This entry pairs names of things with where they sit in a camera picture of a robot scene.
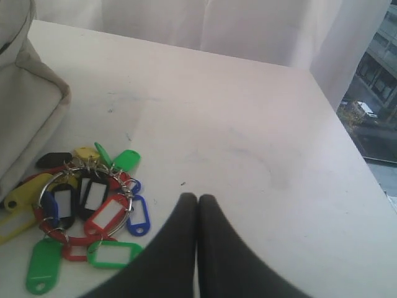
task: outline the white table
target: white table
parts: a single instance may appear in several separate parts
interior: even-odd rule
[[[252,250],[313,297],[396,297],[397,216],[308,71],[39,21],[30,38],[73,92],[42,153],[98,141],[142,155],[153,227],[120,241],[146,245],[181,192],[211,193]],[[41,237],[0,246],[2,297],[30,297]],[[63,261],[42,297],[76,297],[115,272]]]

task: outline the white fabric bag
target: white fabric bag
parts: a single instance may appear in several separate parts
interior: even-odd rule
[[[18,183],[70,104],[69,86],[27,39],[33,0],[0,0],[0,200]]]

